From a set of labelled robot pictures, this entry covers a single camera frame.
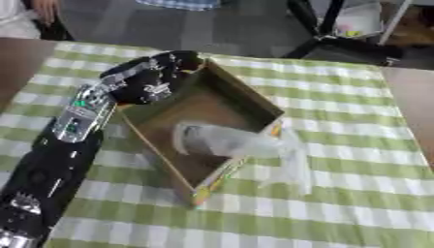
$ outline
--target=person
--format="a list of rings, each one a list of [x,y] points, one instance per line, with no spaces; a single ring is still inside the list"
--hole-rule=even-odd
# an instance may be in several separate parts
[[[39,39],[40,35],[20,0],[0,1],[0,37]]]
[[[50,26],[56,20],[59,0],[31,0],[32,7],[42,23]]]

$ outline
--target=chair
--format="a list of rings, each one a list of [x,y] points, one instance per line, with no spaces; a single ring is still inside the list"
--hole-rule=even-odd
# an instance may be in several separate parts
[[[287,0],[288,9],[312,38],[283,57],[379,66],[391,66],[399,61],[403,57],[403,51],[396,46],[379,46],[333,34],[336,18],[343,8],[344,1],[331,0],[324,21],[319,23],[309,0]]]
[[[22,0],[25,8],[27,10],[33,10],[31,0]],[[50,26],[46,26],[39,20],[33,20],[36,27],[41,32],[42,40],[52,40],[52,41],[73,41],[74,38],[65,28],[63,23],[60,21],[59,16],[56,15],[54,22]]]

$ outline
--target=chair leg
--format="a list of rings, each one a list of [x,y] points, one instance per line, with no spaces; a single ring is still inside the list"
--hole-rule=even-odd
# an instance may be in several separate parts
[[[293,13],[295,18],[309,31],[313,36],[318,35],[318,20],[315,12],[307,0],[287,0],[287,7]]]
[[[295,50],[287,53],[282,58],[302,58],[309,54],[313,49],[319,45],[319,42],[315,39],[311,39],[301,46],[297,47]]]
[[[385,60],[387,58],[401,59],[404,56],[403,50],[397,46],[379,46],[354,39],[346,39],[341,37],[332,39],[324,38],[322,39],[322,43],[334,47],[341,47],[347,50],[357,51],[372,57],[384,57]]]

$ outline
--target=wooden table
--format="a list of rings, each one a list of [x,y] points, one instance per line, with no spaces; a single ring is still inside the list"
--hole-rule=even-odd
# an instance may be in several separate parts
[[[0,112],[51,55],[55,42],[0,38]],[[383,68],[398,106],[434,166],[434,71]]]

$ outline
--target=person's hand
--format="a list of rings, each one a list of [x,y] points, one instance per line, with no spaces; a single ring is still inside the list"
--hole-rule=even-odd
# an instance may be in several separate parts
[[[51,25],[56,17],[58,0],[32,0],[33,8],[41,17],[43,23]]]

